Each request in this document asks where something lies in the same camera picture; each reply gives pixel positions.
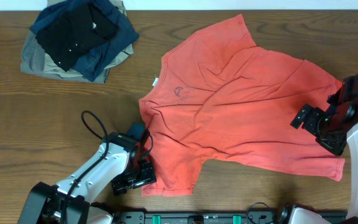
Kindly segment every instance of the black shirt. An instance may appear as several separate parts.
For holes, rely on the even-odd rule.
[[[63,13],[35,38],[53,62],[67,72],[78,58],[109,41],[117,30],[118,26],[98,9],[83,4]]]

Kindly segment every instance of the wooden table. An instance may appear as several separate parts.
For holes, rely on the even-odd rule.
[[[257,45],[305,58],[338,79],[358,72],[358,11],[130,11],[140,39],[135,54],[110,71],[107,84],[49,80],[19,71],[37,14],[0,12],[0,223],[17,221],[38,181],[52,185],[95,153],[99,141],[83,126],[83,110],[95,112],[108,131],[125,132],[142,122],[138,100],[152,89],[161,56],[196,30],[243,14]],[[344,157],[340,182],[210,160],[192,196],[142,197],[137,189],[113,197],[106,187],[97,201],[148,211],[246,210],[257,201],[343,210],[350,201],[348,150]]]

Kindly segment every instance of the navy blue shirt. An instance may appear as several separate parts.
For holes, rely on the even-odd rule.
[[[104,16],[118,26],[115,36],[109,42],[91,49],[86,55],[80,57],[72,68],[89,81],[93,81],[119,52],[139,38],[126,17],[108,0],[67,0],[54,4],[39,14],[30,30],[37,35],[40,30],[56,21],[64,12],[74,10],[84,4],[91,4],[99,9]]]

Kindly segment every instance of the folded clothes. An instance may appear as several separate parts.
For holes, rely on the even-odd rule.
[[[67,72],[81,56],[113,38],[117,29],[98,9],[83,4],[64,12],[35,38],[55,64]]]
[[[37,35],[40,30],[58,19],[65,11],[74,10],[86,3],[99,9],[104,16],[119,27],[114,38],[91,49],[88,54],[80,57],[72,68],[80,72],[88,80],[93,81],[121,51],[139,37],[126,17],[108,0],[67,0],[54,4],[39,14],[30,30]]]
[[[95,78],[95,80],[93,80],[93,82],[91,82],[84,78],[82,75],[80,75],[79,77],[64,77],[56,73],[45,73],[43,71],[45,63],[45,51],[37,43],[35,35],[32,32],[29,32],[27,38],[25,39],[21,59],[22,63],[20,69],[22,72],[31,75],[37,75],[44,78],[104,84],[109,75],[109,69],[105,69],[98,77]]]
[[[65,0],[48,0],[48,6],[60,3]],[[124,3],[122,1],[118,0],[110,0],[111,4],[116,6],[118,10],[123,13],[124,16],[127,16],[127,12],[124,6]],[[119,52],[118,55],[110,62],[109,65],[107,65],[106,68],[112,68],[123,61],[125,61],[130,55],[134,54],[134,49],[132,44],[129,44],[122,52]],[[48,54],[45,54],[45,64],[44,64],[44,72],[45,73],[52,73],[52,74],[58,74],[61,77],[69,78],[69,77],[82,77],[82,74],[77,72],[76,70],[69,69],[69,71],[65,72],[63,69],[59,68],[53,60],[50,58]]]

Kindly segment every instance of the white wall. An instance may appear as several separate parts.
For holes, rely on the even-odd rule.
[[[358,0],[124,0],[128,10],[358,9]],[[42,10],[47,0],[0,0],[0,11]]]

